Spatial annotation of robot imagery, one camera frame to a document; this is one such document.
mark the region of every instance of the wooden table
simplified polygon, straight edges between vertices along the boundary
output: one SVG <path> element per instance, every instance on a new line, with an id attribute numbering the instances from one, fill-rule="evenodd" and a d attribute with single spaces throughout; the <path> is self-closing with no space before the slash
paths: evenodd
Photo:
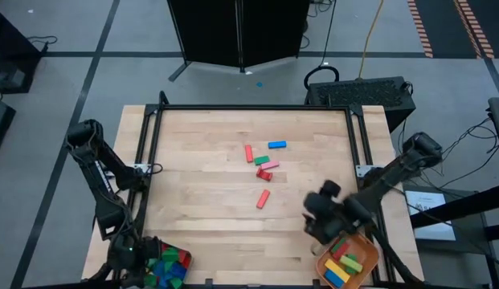
<path id="1" fill-rule="evenodd" d="M 114 150 L 126 164 L 135 159 L 143 112 L 144 106 L 125 106 L 122 113 Z M 385 165 L 395 153 L 384 111 L 364 107 L 364 114 L 374 163 Z M 358 129 L 355 134 L 363 162 Z M 272 140 L 286 140 L 288 147 L 269 150 Z M 245 144 L 255 157 L 280 162 L 271 182 L 256 177 Z M 303 232 L 303 199 L 325 179 L 337 182 L 342 194 L 356 191 L 343 112 L 164 111 L 156 162 L 164 171 L 153 176 L 144 233 L 191 252 L 189 284 L 212 278 L 214 284 L 311 285 L 318 276 L 314 239 Z M 258 210 L 263 189 L 271 195 Z M 423 279 L 404 197 L 390 192 L 382 208 L 392 247 Z M 96 273 L 107 249 L 96 226 L 84 278 Z M 387 280 L 383 263 L 379 269 Z"/>

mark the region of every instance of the orange tray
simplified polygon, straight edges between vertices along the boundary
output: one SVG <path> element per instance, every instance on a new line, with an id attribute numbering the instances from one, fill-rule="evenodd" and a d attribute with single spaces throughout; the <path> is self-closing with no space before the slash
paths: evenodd
<path id="1" fill-rule="evenodd" d="M 338 243 L 341 237 L 335 239 L 335 242 L 328 247 L 319 260 L 317 261 L 317 273 L 321 276 L 321 278 L 328 283 L 330 287 L 335 287 L 330 281 L 328 281 L 324 277 L 324 273 L 328 270 L 326 268 L 325 263 L 327 259 L 333 260 L 340 268 L 345 269 L 346 265 L 340 263 L 335 260 L 331 254 L 331 249 Z M 376 267 L 378 264 L 379 253 L 378 249 L 374 246 L 374 244 L 369 241 L 368 238 L 360 234 L 353 234 L 348 236 L 342 236 L 342 238 L 346 238 L 346 242 L 349 244 L 349 248 L 344 254 L 355 254 L 357 258 L 357 262 L 362 264 L 362 272 L 357 273 L 355 275 L 351 275 L 347 283 L 341 287 L 342 289 L 356 289 L 359 288 L 362 284 L 363 280 L 369 275 L 369 273 Z"/>

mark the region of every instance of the red bar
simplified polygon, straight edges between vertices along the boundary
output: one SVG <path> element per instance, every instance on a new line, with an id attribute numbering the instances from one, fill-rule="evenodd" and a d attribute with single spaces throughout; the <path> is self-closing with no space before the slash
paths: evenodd
<path id="1" fill-rule="evenodd" d="M 247 162 L 252 162 L 252 149 L 249 144 L 246 144 L 246 160 Z"/>
<path id="2" fill-rule="evenodd" d="M 264 192 L 260 196 L 260 199 L 258 200 L 258 204 L 256 204 L 256 208 L 261 209 L 264 207 L 265 202 L 268 199 L 268 196 L 271 194 L 268 190 L 264 189 Z"/>
<path id="3" fill-rule="evenodd" d="M 347 251 L 347 248 L 349 248 L 349 244 L 347 243 L 347 241 L 345 243 L 343 243 L 340 248 L 338 248 L 338 250 L 333 254 L 333 258 L 335 260 L 340 260 L 340 257 L 343 256 L 343 254 Z"/>

